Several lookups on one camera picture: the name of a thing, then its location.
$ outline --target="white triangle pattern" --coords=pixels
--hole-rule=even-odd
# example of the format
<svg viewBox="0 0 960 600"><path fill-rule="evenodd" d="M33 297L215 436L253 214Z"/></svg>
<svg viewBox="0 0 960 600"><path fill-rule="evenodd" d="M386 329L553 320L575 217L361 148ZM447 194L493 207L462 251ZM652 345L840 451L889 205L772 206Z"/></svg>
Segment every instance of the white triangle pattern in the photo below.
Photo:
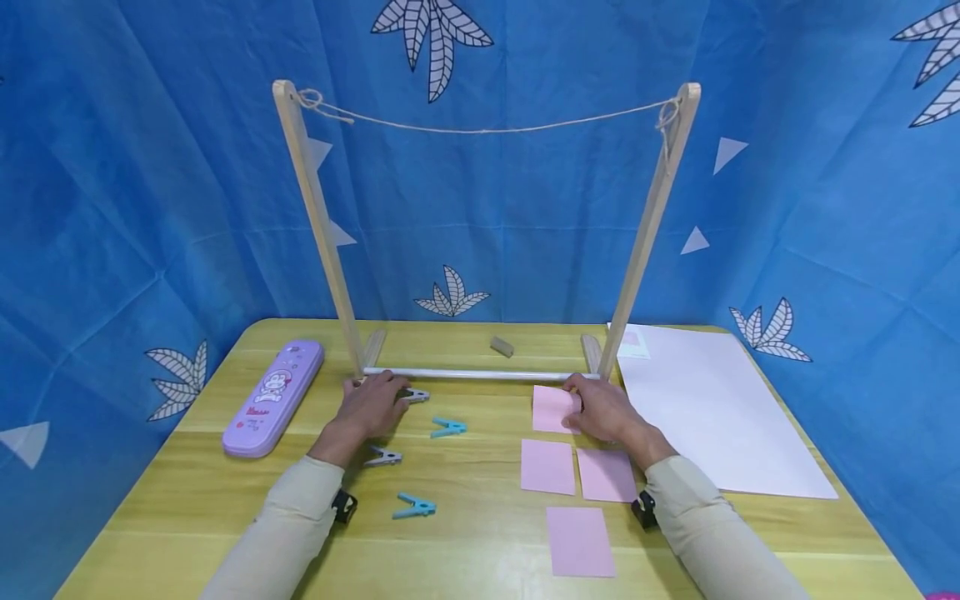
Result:
<svg viewBox="0 0 960 600"><path fill-rule="evenodd" d="M333 144L324 142L320 139L314 139L312 137L307 137L306 142L307 148L309 148L310 158L313 160L312 166L314 170L319 170L320 165L324 164L326 155L330 154L330 149L333 148ZM333 244L337 248L357 243L357 241L350 237L350 235L344 231L342 227L334 223L332 220L330 221L330 224L333 226Z"/></svg>
<svg viewBox="0 0 960 600"><path fill-rule="evenodd" d="M46 420L43 423L0 431L0 444L12 450L27 467L33 469L40 462L49 433L50 421Z"/></svg>
<svg viewBox="0 0 960 600"><path fill-rule="evenodd" d="M717 158L713 162L713 175L719 173L720 169L727 166L727 163L733 160L734 156L743 152L743 149L749 145L747 142L721 137L720 144L717 146Z"/></svg>
<svg viewBox="0 0 960 600"><path fill-rule="evenodd" d="M704 234L700 231L700 228L695 227L690 232L689 237L686 238L684 249L680 251L680 254L690 254L691 252L696 252L709 247L710 242L708 242L707 238L704 237Z"/></svg>

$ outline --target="leaf pattern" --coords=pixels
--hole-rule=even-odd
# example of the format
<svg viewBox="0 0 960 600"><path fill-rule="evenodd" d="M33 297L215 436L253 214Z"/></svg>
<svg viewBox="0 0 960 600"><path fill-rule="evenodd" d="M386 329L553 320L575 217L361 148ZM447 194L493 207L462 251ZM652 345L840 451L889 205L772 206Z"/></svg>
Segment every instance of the leaf pattern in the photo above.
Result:
<svg viewBox="0 0 960 600"><path fill-rule="evenodd" d="M914 41L917 39L933 39L938 37L936 34L948 29L957 21L960 21L960 3L932 12L919 21L912 23L906 29L896 34L893 39L897 41Z"/></svg>
<svg viewBox="0 0 960 600"><path fill-rule="evenodd" d="M444 265L444 277L446 279L446 290L449 297L440 289L440 285L434 283L433 299L414 300L417 306L445 317L456 317L464 314L470 310L470 308L473 308L481 301L490 297L490 294L487 292L467 294L463 279L453 267Z"/></svg>
<svg viewBox="0 0 960 600"><path fill-rule="evenodd" d="M770 318L770 323L763 331L760 343L763 345L768 342L782 342L792 328L793 308L790 307L790 302L786 298L781 298L780 304L777 304L777 310L774 311L774 316Z"/></svg>
<svg viewBox="0 0 960 600"><path fill-rule="evenodd" d="M474 292L470 294L469 296L464 298L464 301L460 302L453 316L456 317L457 315L464 314L465 312L467 312L468 310L476 306L480 301L486 300L489 297L490 297L490 294L488 294L487 292Z"/></svg>
<svg viewBox="0 0 960 600"><path fill-rule="evenodd" d="M910 127L922 127L923 125L936 123L956 114L958 110L960 110L960 76L947 84L947 87L924 108L924 111L910 124Z"/></svg>
<svg viewBox="0 0 960 600"><path fill-rule="evenodd" d="M420 46L423 44L429 20L426 0L407 0L407 8L403 13L403 40L407 45L407 61L411 71L417 66L417 57L420 55Z"/></svg>
<svg viewBox="0 0 960 600"><path fill-rule="evenodd" d="M493 39L453 0L391 0L376 16L372 34L403 31L410 70L417 58L426 31L430 30L430 74L427 102L436 102L453 76L453 42L465 46L493 46Z"/></svg>
<svg viewBox="0 0 960 600"><path fill-rule="evenodd" d="M958 45L960 45L960 27L954 25L940 37L940 41L930 51L930 56L926 58L920 76L917 78L917 85L930 79L956 60Z"/></svg>
<svg viewBox="0 0 960 600"><path fill-rule="evenodd" d="M437 313L438 315L444 315L445 317L452 317L452 315L447 314L443 308L437 305L436 302L432 300L414 300L420 308L426 308L432 313Z"/></svg>
<svg viewBox="0 0 960 600"><path fill-rule="evenodd" d="M372 34L388 34L389 32L400 31L400 28L403 27L401 17L406 12L406 6L407 0L390 0L376 17L370 32Z"/></svg>
<svg viewBox="0 0 960 600"><path fill-rule="evenodd" d="M450 302L456 306L464 301L467 296L464 281L460 278L460 274L453 270L453 267L447 265L444 265L444 277L446 277L446 289L450 292Z"/></svg>
<svg viewBox="0 0 960 600"><path fill-rule="evenodd" d="M434 102L444 93L453 73L453 38L437 16L436 0L430 0L430 80L427 102Z"/></svg>
<svg viewBox="0 0 960 600"><path fill-rule="evenodd" d="M436 283L433 284L433 303L440 306L445 315L453 316L453 303L440 291L440 286Z"/></svg>
<svg viewBox="0 0 960 600"><path fill-rule="evenodd" d="M896 41L927 41L936 39L937 44L930 51L915 87L930 80L960 57L960 2L916 21L893 36ZM911 128L929 125L960 111L960 76L954 78L924 108L924 111L910 124Z"/></svg>
<svg viewBox="0 0 960 600"><path fill-rule="evenodd" d="M147 421L166 419L185 411L206 384L206 340L200 342L193 360L170 348L154 348L145 353L181 380L154 379L154 385L166 399Z"/></svg>
<svg viewBox="0 0 960 600"><path fill-rule="evenodd" d="M147 350L147 356L156 360L161 367L173 373L187 383L193 383L193 361L168 348Z"/></svg>
<svg viewBox="0 0 960 600"><path fill-rule="evenodd" d="M465 46L493 46L493 40L451 0L434 0L444 29Z"/></svg>
<svg viewBox="0 0 960 600"><path fill-rule="evenodd" d="M787 344L786 342L768 342L761 346L754 348L757 352L763 352L765 354L773 354L774 356L780 356L782 358L792 358L793 360L799 360L805 363L812 363L813 359L807 356L802 350L794 346L793 344Z"/></svg>
<svg viewBox="0 0 960 600"><path fill-rule="evenodd" d="M750 315L750 319L747 319L747 332L744 335L754 348L760 343L760 326L762 325L762 320L763 316L759 306L754 310L754 313Z"/></svg>
<svg viewBox="0 0 960 600"><path fill-rule="evenodd" d="M793 307L789 300L781 298L774 311L774 316L770 318L763 334L760 335L760 327L763 324L762 306L758 306L750 315L749 319L743 318L743 313L738 309L730 307L730 314L736 321L736 326L747 341L750 348L764 354L772 354L782 358L789 358L805 363L812 363L813 359L807 356L805 352L793 344L788 344L783 340L793 329Z"/></svg>
<svg viewBox="0 0 960 600"><path fill-rule="evenodd" d="M197 357L193 360L193 382L199 389L206 382L206 340L197 347Z"/></svg>
<svg viewBox="0 0 960 600"><path fill-rule="evenodd" d="M736 321L736 328L740 330L740 334L749 342L750 336L747 335L747 320L743 318L743 313L731 306L730 314L733 315L733 320Z"/></svg>

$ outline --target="person's left hand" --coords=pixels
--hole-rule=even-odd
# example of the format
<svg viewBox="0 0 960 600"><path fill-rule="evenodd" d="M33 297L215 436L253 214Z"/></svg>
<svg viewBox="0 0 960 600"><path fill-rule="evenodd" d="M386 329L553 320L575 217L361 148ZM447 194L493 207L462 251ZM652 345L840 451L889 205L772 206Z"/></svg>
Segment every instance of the person's left hand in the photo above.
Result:
<svg viewBox="0 0 960 600"><path fill-rule="evenodd" d="M410 408L407 400L396 400L396 394L408 387L406 377L397 377L390 371L367 377L363 383L348 379L344 381L344 401L331 423L343 423L364 440L386 435Z"/></svg>
<svg viewBox="0 0 960 600"><path fill-rule="evenodd" d="M367 377L362 383L345 381L337 416L326 424L307 455L346 468L367 438L393 431L410 407L409 401L396 400L396 394L409 386L405 377L394 376L390 371Z"/></svg>

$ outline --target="pink card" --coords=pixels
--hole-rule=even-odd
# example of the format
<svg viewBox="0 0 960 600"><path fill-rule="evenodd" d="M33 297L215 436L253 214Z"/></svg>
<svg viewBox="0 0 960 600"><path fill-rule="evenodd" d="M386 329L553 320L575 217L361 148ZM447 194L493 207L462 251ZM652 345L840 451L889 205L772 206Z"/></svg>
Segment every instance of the pink card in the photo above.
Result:
<svg viewBox="0 0 960 600"><path fill-rule="evenodd" d="M567 415L580 412L580 397L560 388L534 386L534 431L580 433L579 429L564 427Z"/></svg>
<svg viewBox="0 0 960 600"><path fill-rule="evenodd" d="M627 503L636 500L634 469L624 452L578 448L577 463L585 500Z"/></svg>
<svg viewBox="0 0 960 600"><path fill-rule="evenodd" d="M603 511L547 507L550 562L560 577L616 577Z"/></svg>
<svg viewBox="0 0 960 600"><path fill-rule="evenodd" d="M573 495L573 454L563 442L520 441L520 488Z"/></svg>

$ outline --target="blue backdrop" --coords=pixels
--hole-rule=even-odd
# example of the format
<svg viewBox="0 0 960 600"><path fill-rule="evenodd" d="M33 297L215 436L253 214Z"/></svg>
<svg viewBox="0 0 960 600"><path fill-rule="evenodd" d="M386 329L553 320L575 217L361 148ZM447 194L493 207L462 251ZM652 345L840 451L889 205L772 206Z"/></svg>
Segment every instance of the blue backdrop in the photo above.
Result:
<svg viewBox="0 0 960 600"><path fill-rule="evenodd" d="M244 328L333 316L274 79L456 129L700 82L634 320L742 312L918 587L960 589L958 22L933 0L0 3L0 595L55 592ZM360 318L610 317L655 112L306 119ZM444 266L475 294L452 317ZM788 337L753 335L787 305Z"/></svg>

